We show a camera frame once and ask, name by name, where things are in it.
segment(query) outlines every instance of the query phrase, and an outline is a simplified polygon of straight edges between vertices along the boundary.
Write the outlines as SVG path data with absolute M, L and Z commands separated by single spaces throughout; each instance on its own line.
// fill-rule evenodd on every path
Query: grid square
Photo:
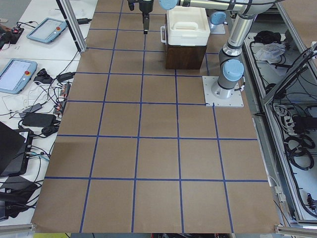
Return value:
M 144 76 L 143 102 L 176 103 L 174 76 Z
M 175 70 L 165 68 L 165 53 L 145 52 L 144 74 L 175 75 Z
M 183 179 L 222 179 L 216 140 L 180 140 Z
M 216 138 L 213 112 L 206 106 L 179 105 L 180 137 Z
M 68 102 L 58 133 L 97 135 L 102 107 L 102 103 Z
M 203 80 L 201 77 L 177 77 L 179 103 L 205 104 Z
M 119 22 L 118 13 L 95 12 L 90 29 L 113 29 L 116 30 Z
M 103 101 L 107 85 L 107 74 L 78 73 L 69 93 L 69 100 Z
M 116 31 L 90 30 L 87 36 L 87 46 L 90 48 L 113 49 Z
M 142 66 L 143 52 L 115 51 L 111 73 L 141 74 Z
M 137 136 L 140 105 L 107 103 L 100 135 Z
M 142 51 L 144 49 L 144 35 L 139 31 L 118 31 L 115 48 Z
M 207 62 L 210 76 L 220 75 L 219 56 L 214 54 L 207 54 Z
M 140 135 L 176 137 L 176 106 L 143 104 Z
M 110 50 L 87 49 L 80 57 L 77 72 L 109 73 Z
M 137 140 L 99 138 L 93 176 L 98 178 L 133 178 Z
M 123 1 L 119 0 L 98 1 L 95 11 L 120 12 L 122 2 Z
M 184 230 L 231 233 L 223 182 L 182 182 Z
M 146 35 L 145 50 L 165 51 L 165 44 L 160 41 L 160 32 L 150 32 Z
M 279 218 L 267 182 L 228 182 L 227 191 L 235 233 L 274 232 Z
M 131 11 L 129 10 L 128 14 L 127 13 L 121 14 L 120 23 L 119 23 L 120 30 L 132 29 L 132 30 L 143 31 L 142 14 L 140 14 L 140 11 L 138 9 L 135 10 L 135 13 L 137 14 L 131 14 Z
M 137 181 L 134 232 L 180 233 L 179 182 Z
M 94 137 L 58 136 L 46 176 L 89 177 L 95 144 Z
M 45 179 L 32 218 L 32 223 L 37 224 L 36 231 L 42 233 L 78 233 L 87 185 L 88 180 Z
M 207 71 L 207 63 L 206 63 L 206 57 L 204 57 L 202 65 L 200 69 L 177 69 L 176 70 L 177 75 L 185 75 L 185 76 L 203 76 L 208 75 Z
M 221 141 L 220 144 L 226 179 L 267 179 L 257 141 Z
M 178 179 L 176 139 L 140 139 L 138 178 Z
M 141 75 L 110 75 L 106 100 L 112 102 L 139 102 L 141 81 Z
M 207 53 L 219 54 L 220 50 L 222 49 L 223 45 L 227 42 L 230 35 L 227 25 L 224 26 L 224 29 L 226 31 L 226 34 L 224 35 L 210 34 L 207 41 Z
M 165 15 L 150 14 L 150 31 L 160 31 L 160 27 L 165 25 Z
M 220 138 L 257 138 L 249 108 L 215 108 Z
M 93 180 L 83 232 L 131 232 L 133 181 Z

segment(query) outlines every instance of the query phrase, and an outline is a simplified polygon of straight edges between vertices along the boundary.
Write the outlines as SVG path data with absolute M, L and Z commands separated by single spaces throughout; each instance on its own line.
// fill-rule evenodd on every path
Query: metal bracket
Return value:
M 234 91 L 232 96 L 228 99 L 221 99 L 216 97 L 212 91 L 211 86 L 214 82 L 218 80 L 218 76 L 203 76 L 203 84 L 204 84 L 204 94 L 205 94 L 205 103 L 207 107 L 234 107 L 234 108 L 242 108 L 243 100 L 241 96 L 241 92 Z M 235 89 L 239 88 L 238 83 L 234 87 Z
M 213 29 L 210 29 L 210 34 L 212 35 L 224 35 L 226 30 L 224 29 L 224 24 L 215 26 Z
M 284 235 L 317 238 L 317 230 L 315 229 L 276 226 L 275 232 Z

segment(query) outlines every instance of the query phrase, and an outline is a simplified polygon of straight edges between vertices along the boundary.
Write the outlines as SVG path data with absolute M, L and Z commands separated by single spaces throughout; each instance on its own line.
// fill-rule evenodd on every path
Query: white cooler box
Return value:
M 210 35 L 206 11 L 198 7 L 176 6 L 167 11 L 167 29 L 163 29 L 167 30 L 168 44 L 176 46 L 205 46 Z

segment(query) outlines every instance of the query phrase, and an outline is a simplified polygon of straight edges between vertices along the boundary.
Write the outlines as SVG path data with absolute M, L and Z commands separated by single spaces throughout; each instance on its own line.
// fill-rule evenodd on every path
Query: cloth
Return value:
M 277 63 L 281 60 L 281 55 L 285 53 L 285 45 L 271 43 L 264 45 L 255 54 L 257 60 L 268 61 L 268 63 Z

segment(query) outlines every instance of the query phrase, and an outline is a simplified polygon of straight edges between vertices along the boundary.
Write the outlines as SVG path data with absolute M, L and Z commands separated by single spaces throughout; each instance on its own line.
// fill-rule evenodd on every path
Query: brown paper surface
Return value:
M 32 222 L 52 233 L 273 232 L 245 96 L 240 109 L 204 105 L 201 75 L 219 74 L 226 37 L 210 36 L 200 70 L 166 70 L 155 6 L 144 36 L 137 7 L 99 0 Z

